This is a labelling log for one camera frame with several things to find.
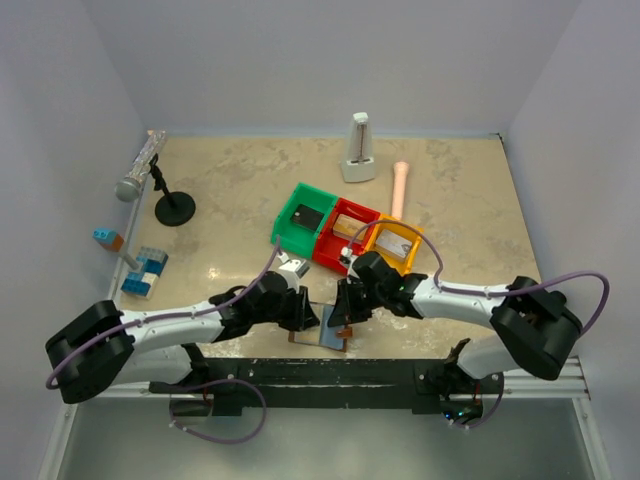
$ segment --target beige countertop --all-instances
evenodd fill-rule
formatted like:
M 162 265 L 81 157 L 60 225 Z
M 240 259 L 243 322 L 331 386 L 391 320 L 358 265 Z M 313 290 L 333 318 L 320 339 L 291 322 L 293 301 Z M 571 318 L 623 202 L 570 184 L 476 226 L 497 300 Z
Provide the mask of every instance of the beige countertop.
M 392 165 L 401 159 L 411 165 L 404 220 L 423 227 L 438 247 L 443 280 L 491 285 L 516 275 L 539 277 L 497 138 L 374 138 L 378 174 L 361 184 L 343 182 L 343 150 L 339 138 L 169 138 L 159 166 L 172 190 L 194 197 L 197 211 L 187 224 L 165 227 L 153 213 L 161 194 L 149 192 L 132 252 L 141 245 L 161 248 L 169 261 L 150 300 L 122 295 L 121 308 L 180 307 L 248 284 L 272 250 L 273 222 L 298 182 L 388 213 Z M 303 279 L 311 300 L 333 303 L 340 276 L 311 266 Z M 436 266 L 422 245 L 413 271 L 432 274 Z M 202 350 L 207 356 L 436 358 L 462 338 L 488 334 L 461 322 L 395 318 L 378 310 L 354 326 L 347 353 L 291 344 L 288 332 L 274 324 L 256 325 L 245 337 Z

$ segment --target pink toy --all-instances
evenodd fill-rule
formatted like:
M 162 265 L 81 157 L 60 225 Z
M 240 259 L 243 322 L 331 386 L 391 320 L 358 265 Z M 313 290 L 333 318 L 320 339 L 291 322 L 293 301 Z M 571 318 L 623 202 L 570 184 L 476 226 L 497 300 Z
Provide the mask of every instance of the pink toy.
M 402 220 L 402 208 L 404 206 L 404 188 L 407 184 L 409 164 L 396 162 L 393 165 L 393 200 L 391 202 L 391 216 Z

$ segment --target microphone stand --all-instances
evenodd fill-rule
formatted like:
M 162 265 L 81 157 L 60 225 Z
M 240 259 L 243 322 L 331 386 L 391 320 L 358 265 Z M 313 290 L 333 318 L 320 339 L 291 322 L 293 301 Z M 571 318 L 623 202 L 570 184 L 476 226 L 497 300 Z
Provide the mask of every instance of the microphone stand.
M 187 223 L 196 212 L 196 202 L 193 197 L 184 192 L 170 192 L 167 188 L 162 172 L 158 167 L 158 154 L 156 153 L 151 162 L 149 162 L 151 170 L 149 173 L 155 180 L 153 189 L 155 191 L 162 190 L 164 196 L 156 203 L 156 218 L 167 227 L 177 227 Z

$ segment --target green container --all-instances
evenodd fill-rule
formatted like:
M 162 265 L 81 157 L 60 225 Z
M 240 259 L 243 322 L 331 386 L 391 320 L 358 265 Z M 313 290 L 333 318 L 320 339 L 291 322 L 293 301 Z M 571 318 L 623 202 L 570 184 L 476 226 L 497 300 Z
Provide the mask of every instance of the green container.
M 273 233 L 271 234 L 271 243 L 275 243 L 276 235 L 280 235 L 280 247 L 283 250 L 296 253 L 304 258 L 311 258 L 318 235 L 320 235 L 324 224 L 327 223 L 327 219 L 337 201 L 338 197 L 335 195 L 323 192 L 305 183 L 299 183 L 278 218 L 276 218 L 276 222 L 273 225 Z M 298 205 L 306 205 L 324 214 L 315 232 L 291 221 L 291 217 Z

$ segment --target white wall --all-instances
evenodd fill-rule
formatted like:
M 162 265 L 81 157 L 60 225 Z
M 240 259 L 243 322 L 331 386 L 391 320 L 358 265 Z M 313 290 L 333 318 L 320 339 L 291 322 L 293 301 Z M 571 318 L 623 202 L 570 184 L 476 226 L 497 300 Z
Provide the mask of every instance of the white wall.
M 145 124 L 503 131 L 579 0 L 83 0 Z
M 0 2 L 2 478 L 37 476 L 61 404 L 44 343 L 107 292 L 91 233 L 126 225 L 113 185 L 143 138 L 79 1 Z
M 507 135 L 545 278 L 606 273 L 612 295 L 580 345 L 616 478 L 640 470 L 640 3 L 583 0 Z M 597 281 L 567 285 L 587 318 Z

